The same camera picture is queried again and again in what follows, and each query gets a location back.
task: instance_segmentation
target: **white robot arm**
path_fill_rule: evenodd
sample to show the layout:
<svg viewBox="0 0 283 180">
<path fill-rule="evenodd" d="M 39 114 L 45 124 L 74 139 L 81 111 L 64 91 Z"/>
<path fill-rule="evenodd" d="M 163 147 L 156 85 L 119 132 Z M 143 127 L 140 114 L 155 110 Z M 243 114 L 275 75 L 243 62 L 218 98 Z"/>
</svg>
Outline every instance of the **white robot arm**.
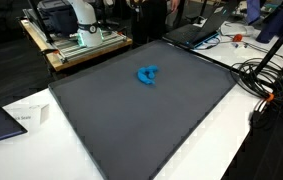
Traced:
<svg viewBox="0 0 283 180">
<path fill-rule="evenodd" d="M 81 47 L 95 47 L 102 43 L 101 29 L 93 7 L 86 0 L 68 0 L 78 19 L 78 43 Z"/>
</svg>

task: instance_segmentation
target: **person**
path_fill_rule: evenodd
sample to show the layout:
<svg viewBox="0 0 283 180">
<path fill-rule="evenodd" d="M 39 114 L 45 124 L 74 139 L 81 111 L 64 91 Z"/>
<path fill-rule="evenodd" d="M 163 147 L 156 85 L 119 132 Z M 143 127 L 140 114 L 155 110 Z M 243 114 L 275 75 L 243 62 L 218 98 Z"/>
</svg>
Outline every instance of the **person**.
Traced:
<svg viewBox="0 0 283 180">
<path fill-rule="evenodd" d="M 148 41 L 160 39 L 165 33 L 167 0 L 140 0 L 140 8 L 132 10 L 131 32 L 133 48 Z M 171 12 L 178 8 L 180 0 L 171 1 Z"/>
</svg>

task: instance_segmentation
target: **gray mat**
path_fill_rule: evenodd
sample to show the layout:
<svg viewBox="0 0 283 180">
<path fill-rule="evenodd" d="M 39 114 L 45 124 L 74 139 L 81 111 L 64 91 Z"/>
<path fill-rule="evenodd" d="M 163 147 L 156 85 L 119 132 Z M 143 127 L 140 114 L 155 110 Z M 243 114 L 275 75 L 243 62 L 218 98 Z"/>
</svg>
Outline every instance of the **gray mat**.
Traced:
<svg viewBox="0 0 283 180">
<path fill-rule="evenodd" d="M 137 79 L 157 65 L 156 85 Z M 161 41 L 50 85 L 105 179 L 152 179 L 234 86 L 229 70 Z"/>
</svg>

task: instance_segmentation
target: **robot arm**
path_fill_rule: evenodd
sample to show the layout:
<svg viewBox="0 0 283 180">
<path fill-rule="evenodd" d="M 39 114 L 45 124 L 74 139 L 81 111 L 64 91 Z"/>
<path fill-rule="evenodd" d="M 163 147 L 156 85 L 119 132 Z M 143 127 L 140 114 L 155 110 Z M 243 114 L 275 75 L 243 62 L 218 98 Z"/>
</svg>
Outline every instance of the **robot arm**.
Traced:
<svg viewBox="0 0 283 180">
<path fill-rule="evenodd" d="M 78 43 L 81 47 L 94 47 L 102 43 L 101 29 L 93 7 L 86 0 L 68 0 L 78 19 Z"/>
</svg>

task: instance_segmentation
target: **wooden desk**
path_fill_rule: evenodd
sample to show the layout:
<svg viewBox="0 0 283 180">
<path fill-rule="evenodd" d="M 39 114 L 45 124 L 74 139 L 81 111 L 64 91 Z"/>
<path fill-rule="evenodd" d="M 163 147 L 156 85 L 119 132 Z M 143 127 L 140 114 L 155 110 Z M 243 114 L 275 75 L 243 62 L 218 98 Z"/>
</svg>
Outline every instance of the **wooden desk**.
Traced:
<svg viewBox="0 0 283 180">
<path fill-rule="evenodd" d="M 29 34 L 29 36 L 33 39 L 33 41 L 38 45 L 38 47 L 40 48 L 41 51 L 45 50 L 45 49 L 49 49 L 48 44 L 40 37 L 39 33 L 29 24 L 28 20 L 21 20 L 20 24 L 23 27 L 23 29 Z M 47 54 L 46 59 L 47 59 L 48 63 L 52 66 L 53 70 L 58 72 L 58 71 L 61 71 L 63 69 L 66 69 L 66 68 L 72 67 L 74 65 L 80 64 L 82 62 L 91 60 L 91 59 L 96 58 L 98 56 L 101 56 L 103 54 L 107 54 L 109 52 L 113 52 L 113 51 L 118 50 L 120 48 L 130 46 L 131 44 L 132 44 L 132 40 L 130 38 L 127 38 L 127 41 L 123 41 L 120 44 L 115 44 L 115 45 L 112 45 L 108 48 L 100 49 L 100 51 L 93 52 L 92 54 L 91 53 L 87 54 L 86 56 L 81 57 L 78 60 L 69 61 L 69 62 L 66 62 L 66 63 L 62 63 L 60 61 L 60 58 L 58 58 L 53 53 Z"/>
</svg>

